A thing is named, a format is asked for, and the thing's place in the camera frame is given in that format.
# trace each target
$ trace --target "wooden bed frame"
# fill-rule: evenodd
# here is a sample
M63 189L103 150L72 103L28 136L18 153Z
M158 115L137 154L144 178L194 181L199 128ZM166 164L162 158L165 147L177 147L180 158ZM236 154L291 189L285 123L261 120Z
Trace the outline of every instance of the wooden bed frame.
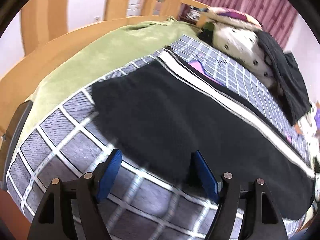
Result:
M194 0L165 0L160 14L153 15L157 0L144 0L141 16L126 17L128 0L107 0L103 21L68 32L67 0L29 0L21 9L21 33L25 57L0 79L0 135L7 130L16 108L39 82L63 62L104 34L143 21L178 17L181 4L198 8Z

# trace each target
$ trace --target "silver screw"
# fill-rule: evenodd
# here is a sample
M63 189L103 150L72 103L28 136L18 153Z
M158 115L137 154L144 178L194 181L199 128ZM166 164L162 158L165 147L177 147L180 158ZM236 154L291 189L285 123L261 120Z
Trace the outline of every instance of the silver screw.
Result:
M59 183L59 181L60 181L60 179L55 178L55 179L53 179L53 180L51 181L51 183L52 183L53 185L56 185L56 184Z
M263 185L264 184L264 180L263 179L257 179L258 184Z
M223 173L223 177L225 177L226 179L232 179L232 174L230 172L225 172Z
M91 179L91 178L92 178L92 173L91 173L91 172L87 172L87 173L84 175L84 178L85 178L85 179Z

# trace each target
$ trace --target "patterned curtain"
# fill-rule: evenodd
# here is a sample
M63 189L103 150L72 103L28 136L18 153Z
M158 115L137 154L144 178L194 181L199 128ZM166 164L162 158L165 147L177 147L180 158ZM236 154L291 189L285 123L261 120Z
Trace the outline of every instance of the patterned curtain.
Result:
M262 23L282 48L287 44L297 11L287 0L196 0L210 6L227 7L248 13ZM185 15L189 7L181 11Z

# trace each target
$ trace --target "plaid bed sheet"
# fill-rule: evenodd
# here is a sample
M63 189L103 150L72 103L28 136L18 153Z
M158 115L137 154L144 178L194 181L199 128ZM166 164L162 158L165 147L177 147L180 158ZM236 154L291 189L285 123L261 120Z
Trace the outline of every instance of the plaid bed sheet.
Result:
M171 44L184 60L198 60L206 73L238 93L261 111L309 163L305 140L287 122L268 90L250 72L220 51L182 36ZM139 58L101 77L100 82L128 73L152 61L159 54ZM7 173L8 192L31 221L53 178L76 179L93 171L114 148L99 132L98 113L91 98L91 85L81 88L58 105L17 147ZM103 221L113 239L200 240L204 239L218 206L208 199L185 194L123 157L108 199L99 204ZM85 239L76 201L72 209L79 239ZM231 239L237 239L243 211L238 210ZM292 236L304 217L284 220Z

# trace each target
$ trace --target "green blanket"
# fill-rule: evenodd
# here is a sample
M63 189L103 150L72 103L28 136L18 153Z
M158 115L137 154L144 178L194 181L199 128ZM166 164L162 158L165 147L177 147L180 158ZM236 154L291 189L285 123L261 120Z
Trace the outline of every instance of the green blanket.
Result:
M81 87L136 58L153 53L183 34L196 38L198 31L194 25L169 18L165 22L124 26L92 42L46 76L28 98L34 103L20 139L28 136L39 121Z

